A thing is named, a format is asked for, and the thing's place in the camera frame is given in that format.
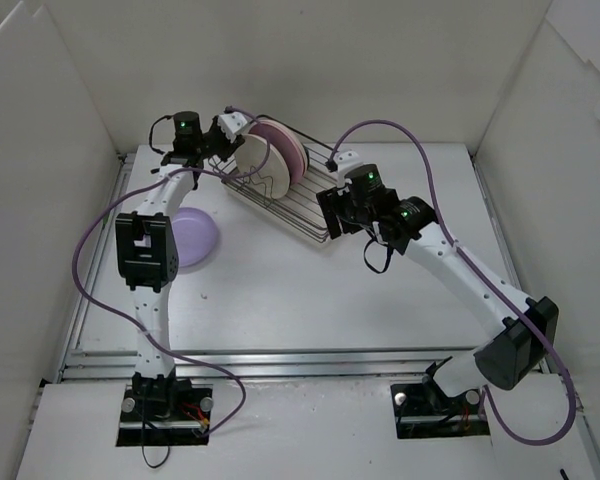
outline bolt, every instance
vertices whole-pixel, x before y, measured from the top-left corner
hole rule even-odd
[[[200,400],[200,410],[202,410],[204,413],[209,413],[212,408],[213,408],[213,398],[204,397],[202,400]]]
[[[469,390],[464,394],[464,398],[469,405],[477,405],[480,403],[480,394],[475,390]]]
[[[124,413],[131,413],[134,408],[136,408],[136,401],[133,398],[127,397],[122,401],[122,411]]]
[[[393,402],[396,404],[397,407],[402,406],[402,404],[406,401],[407,401],[407,394],[404,392],[398,392],[398,393],[396,393],[395,397],[393,397]]]

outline cable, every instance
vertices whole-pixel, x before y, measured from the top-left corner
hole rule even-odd
[[[191,408],[192,410],[195,410],[196,413],[198,414],[198,417],[200,418],[200,421],[206,422],[207,424],[209,423],[209,420],[207,419],[206,415],[202,412],[202,410],[200,409],[199,406],[193,405],[191,403],[183,403],[182,407]]]
[[[442,425],[447,424],[450,420],[452,420],[453,418],[455,418],[457,416],[458,416],[458,412],[453,412],[453,413],[450,413],[449,415],[447,415],[446,417],[441,418],[440,420],[436,420],[435,422],[418,423],[418,424],[416,424],[414,422],[411,424],[411,428],[409,429],[409,434],[407,435],[407,438],[413,438],[413,432],[415,431],[416,426],[419,429],[430,430],[432,428],[441,427]]]
[[[374,244],[374,243],[378,243],[378,240],[371,235],[371,233],[369,233],[369,236],[371,237],[371,240],[369,240],[367,242],[367,244],[364,246],[364,250],[362,251],[362,259],[364,260],[364,264],[367,266],[367,268],[369,268],[369,270],[371,270],[373,273],[377,273],[378,275],[381,275],[383,273],[385,273],[387,270],[389,270],[389,265],[391,265],[391,257],[393,256],[393,251],[394,249],[392,247],[387,246],[387,257],[385,258],[384,261],[384,267],[382,267],[382,270],[378,270],[376,267],[374,267],[373,265],[371,265],[369,263],[369,260],[367,260],[367,250],[369,249],[369,247]]]
[[[205,417],[200,416],[200,418],[198,418],[195,415],[193,415],[191,412],[188,412],[187,410],[185,410],[183,407],[180,407],[180,411],[183,414],[185,414],[187,417],[189,417],[191,420],[195,420],[196,422],[199,422],[200,425],[202,425],[204,427],[204,429],[206,429],[209,426],[209,420],[207,420]]]
[[[153,122],[153,125],[151,125],[151,128],[149,129],[149,148],[151,150],[153,150],[155,153],[157,153],[158,155],[164,155],[165,151],[160,150],[159,148],[155,148],[153,146],[153,129],[156,128],[156,125],[159,124],[162,120],[170,120],[172,118],[173,118],[173,115],[163,115],[158,120]]]
[[[400,409],[398,410],[398,418],[396,419],[396,425],[398,425],[398,428],[400,428],[400,422],[402,421],[402,416],[404,415],[407,403],[409,403],[409,399],[406,399],[404,402],[402,402],[402,405],[400,405]]]
[[[257,122],[258,120],[255,118],[255,116],[251,115],[248,112],[245,111],[240,111],[240,113],[242,113],[243,115],[249,117],[251,120]],[[100,222],[102,222],[108,215],[110,212],[112,212],[118,205],[120,205],[122,202],[124,202],[125,200],[134,197],[136,195],[140,195],[141,193],[146,193],[150,190],[153,190],[154,188],[158,188],[161,185],[164,185],[166,182],[169,181],[169,179],[171,177],[173,177],[174,175],[177,175],[179,173],[182,172],[198,172],[198,173],[204,173],[206,175],[211,175],[214,177],[218,177],[221,179],[240,179],[240,178],[245,178],[248,177],[250,175],[253,175],[255,173],[257,173],[258,171],[260,171],[265,163],[267,162],[267,160],[269,159],[269,152],[271,150],[271,143],[269,142],[269,138],[266,136],[266,134],[264,135],[265,140],[267,141],[267,149],[265,152],[265,156],[264,159],[262,160],[262,162],[260,163],[260,165],[258,165],[253,171],[247,172],[247,173],[243,173],[243,174],[237,174],[237,175],[226,175],[223,173],[219,173],[219,172],[212,172],[209,170],[204,170],[202,168],[194,168],[194,167],[183,167],[183,168],[178,168],[177,170],[174,170],[173,172],[171,172],[168,176],[166,176],[165,178],[163,178],[162,180],[160,180],[157,183],[154,183],[153,185],[149,185],[147,187],[143,187],[143,188],[139,188],[137,190],[133,190],[131,192],[126,193],[125,195],[121,196],[120,198],[118,198],[117,200],[114,200],[109,206],[107,206],[101,213],[100,215],[98,215],[98,217],[93,221],[93,223],[91,223],[91,225],[89,225],[87,227],[87,229],[85,230],[85,232],[82,234],[82,237],[80,237],[80,240],[78,240],[78,243],[76,245],[76,248],[73,252],[73,258],[71,260],[71,276],[73,279],[73,283],[75,284],[76,288],[78,289],[78,291],[80,292],[80,294],[90,303],[102,308],[103,310],[106,310],[107,312],[113,313],[114,315],[118,315],[119,317],[124,318],[125,320],[127,320],[128,322],[132,323],[138,330],[140,330],[145,337],[147,338],[147,341],[153,345],[157,350],[159,350],[160,352],[162,352],[164,355],[167,355],[169,357],[172,357],[176,360],[181,360],[183,362],[186,363],[190,363],[192,365],[198,366],[198,367],[204,367],[204,368],[210,368],[212,370],[216,370],[220,373],[222,373],[223,375],[225,375],[227,378],[233,380],[238,387],[240,388],[240,392],[242,394],[242,398],[240,400],[240,402],[238,403],[238,406],[236,406],[231,412],[229,412],[222,420],[220,420],[213,428],[210,428],[203,436],[205,435],[211,435],[211,433],[215,432],[218,428],[220,428],[222,425],[224,425],[225,423],[227,423],[229,420],[231,420],[239,411],[240,409],[244,406],[244,403],[247,399],[247,390],[244,386],[244,384],[240,381],[240,379],[234,375],[232,372],[230,372],[229,370],[227,370],[226,368],[223,368],[219,365],[214,365],[212,363],[208,363],[208,362],[204,362],[202,360],[196,360],[193,358],[188,358],[185,357],[184,355],[180,355],[179,353],[173,352],[165,347],[163,347],[162,345],[160,345],[154,338],[153,336],[149,333],[149,331],[147,330],[147,328],[140,323],[138,320],[136,320],[135,318],[133,318],[132,316],[126,314],[125,312],[118,310],[110,305],[107,305],[104,302],[101,302],[100,300],[96,299],[95,297],[93,297],[89,292],[87,292],[87,290],[85,289],[84,285],[82,285],[82,282],[80,281],[80,275],[78,274],[78,264],[80,261],[80,253],[82,252],[82,249],[84,248],[85,243],[87,242],[89,236],[93,233],[93,231],[98,227],[98,225],[100,225]]]
[[[456,251],[458,252],[458,255],[467,264],[467,266],[473,271],[473,273],[475,273],[475,275],[487,286],[487,288],[489,288],[489,290],[491,290],[495,294],[496,297],[498,297],[502,301],[502,303],[504,303],[513,313],[515,313],[518,316],[518,318],[525,325],[525,327],[527,327],[529,330],[531,330],[531,333],[533,333],[536,336],[536,338],[540,341],[540,343],[542,344],[544,349],[553,358],[554,362],[556,363],[556,366],[558,367],[558,372],[562,376],[562,379],[565,384],[565,388],[567,390],[567,400],[569,402],[569,411],[567,412],[567,418],[565,419],[564,424],[562,425],[562,427],[560,427],[560,429],[555,434],[553,434],[547,438],[543,438],[540,440],[534,440],[534,439],[521,437],[520,435],[515,433],[513,430],[511,430],[509,428],[509,426],[502,419],[502,416],[500,415],[500,412],[498,411],[496,403],[493,400],[493,395],[491,394],[491,390],[489,389],[488,385],[485,385],[484,391],[485,391],[486,397],[489,399],[489,403],[491,404],[491,408],[493,409],[493,414],[496,417],[496,420],[498,421],[498,423],[500,424],[502,429],[511,438],[513,438],[514,440],[516,440],[524,445],[530,445],[530,446],[551,445],[552,443],[555,443],[558,440],[561,440],[569,432],[569,430],[571,430],[571,427],[573,426],[573,423],[575,422],[575,419],[576,419],[576,411],[577,411],[576,389],[573,384],[573,379],[571,378],[571,375],[569,374],[569,370],[567,369],[567,366],[564,364],[564,362],[560,358],[560,355],[558,355],[558,352],[555,350],[553,345],[551,345],[551,342],[549,340],[547,340],[547,338],[540,331],[540,329],[538,329],[538,327],[535,326],[535,324],[524,314],[524,312],[522,312],[518,307],[516,307],[515,304],[511,300],[509,300],[507,298],[507,296],[504,293],[502,293],[498,289],[498,287],[496,287],[486,277],[486,275],[480,270],[480,268],[471,260],[471,258],[469,258],[469,256],[466,254],[466,252],[464,252],[464,250],[459,245],[457,245],[456,240],[453,238],[453,236],[449,232],[449,229],[447,228],[447,225],[442,218],[442,212],[440,211],[440,205],[438,204],[438,196],[436,195],[436,189],[435,189],[435,185],[433,183],[433,172],[431,171],[431,163],[429,162],[427,153],[424,151],[424,148],[422,147],[422,144],[420,143],[420,141],[409,130],[407,130],[405,127],[403,127],[402,125],[400,125],[396,122],[392,122],[390,120],[378,120],[378,119],[365,120],[363,122],[360,122],[360,123],[352,126],[344,134],[342,134],[342,136],[338,139],[338,141],[334,145],[333,151],[331,153],[331,156],[329,157],[329,160],[333,161],[333,158],[335,157],[336,152],[338,151],[338,149],[340,148],[342,143],[347,139],[347,137],[349,137],[349,135],[351,135],[354,131],[358,130],[359,128],[365,127],[367,125],[385,125],[388,127],[395,128],[396,130],[399,130],[400,132],[405,134],[407,137],[409,137],[409,139],[413,142],[413,144],[417,148],[418,152],[420,153],[420,156],[422,157],[422,161],[424,163],[424,168],[427,172],[427,182],[429,184],[429,192],[431,195],[431,202],[433,203],[433,209],[436,212],[436,216],[438,217],[438,223],[440,225],[442,233],[444,234],[445,238],[449,242],[449,245],[453,245],[456,247]]]
[[[469,420],[469,406],[464,406],[464,415],[462,416],[464,420],[464,431],[466,432],[471,427],[471,420]]]
[[[484,411],[484,391],[480,392],[480,403],[478,404],[478,418],[484,422],[487,421],[487,414]]]
[[[169,460],[169,456],[171,455],[171,442],[169,441],[169,437],[165,434],[165,438],[167,439],[167,453],[164,456],[164,458],[162,459],[161,462],[156,463],[155,465],[149,463],[149,460],[147,460],[147,455],[144,451],[144,430],[145,430],[145,425],[149,425],[149,428],[151,428],[152,430],[157,430],[160,431],[160,429],[158,427],[156,427],[153,423],[151,423],[150,421],[147,420],[147,412],[145,410],[146,405],[147,405],[147,391],[149,389],[145,388],[144,390],[144,394],[142,396],[142,413],[141,413],[141,417],[142,417],[142,426],[140,427],[140,448],[142,449],[142,458],[144,458],[144,463],[147,464],[147,467],[152,468],[154,470],[160,468],[162,465],[164,465],[165,463],[167,463],[167,460]]]

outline plate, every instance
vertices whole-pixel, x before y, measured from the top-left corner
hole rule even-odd
[[[178,209],[171,221],[178,250],[178,267],[189,267],[204,260],[218,243],[220,232],[213,218],[197,208]]]
[[[262,138],[267,135],[287,164],[291,174],[291,185],[302,180],[306,172],[304,147],[289,129],[278,122],[263,118],[251,127],[249,133]]]
[[[267,142],[264,138],[250,133],[244,134],[243,138],[244,144],[236,150],[234,157],[238,170],[247,173],[262,163],[267,152]],[[267,163],[260,171],[245,179],[245,182],[267,198],[278,199],[287,194],[291,185],[289,168],[273,142]]]

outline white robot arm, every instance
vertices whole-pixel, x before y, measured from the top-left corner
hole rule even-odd
[[[240,133],[249,124],[240,113],[225,113],[215,117],[209,132],[202,134],[194,112],[180,112],[173,120],[174,148],[165,154],[157,171],[158,181],[164,183],[151,190],[137,210],[116,217],[118,270],[131,288],[135,317],[167,349],[169,290],[178,271],[170,218],[184,197],[197,187],[199,177],[191,172],[174,172],[183,166],[202,168],[204,160],[213,156],[227,160],[242,144]],[[165,379],[173,379],[173,358],[158,351],[144,333],[138,335],[134,384],[152,380],[151,385],[159,385]]]
[[[492,339],[471,352],[434,364],[423,383],[431,403],[444,406],[468,390],[489,383],[510,390],[544,357],[532,332],[460,257],[458,241],[450,244],[436,213],[417,197],[399,199],[386,188],[375,165],[365,165],[353,152],[339,153],[328,164],[337,172],[336,187],[318,194],[331,238],[366,230],[387,247],[387,265],[397,251],[427,269],[480,322]],[[462,251],[513,305],[553,343],[558,308],[548,298],[538,302],[498,277],[466,247]]]

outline dish rack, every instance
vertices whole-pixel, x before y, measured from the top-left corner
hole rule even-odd
[[[329,232],[316,194],[336,185],[335,179],[329,174],[325,165],[331,154],[331,147],[269,116],[261,115],[258,118],[269,118],[282,123],[302,137],[301,141],[311,142],[310,146],[304,144],[309,158],[309,168],[304,178],[296,185],[292,185],[289,192],[277,200],[267,195],[273,188],[273,178],[269,176],[256,173],[239,180],[223,180],[222,183],[231,195],[289,232],[313,245],[325,246],[330,240]],[[239,173],[233,159],[225,163],[214,159],[210,165],[215,171],[224,174]]]

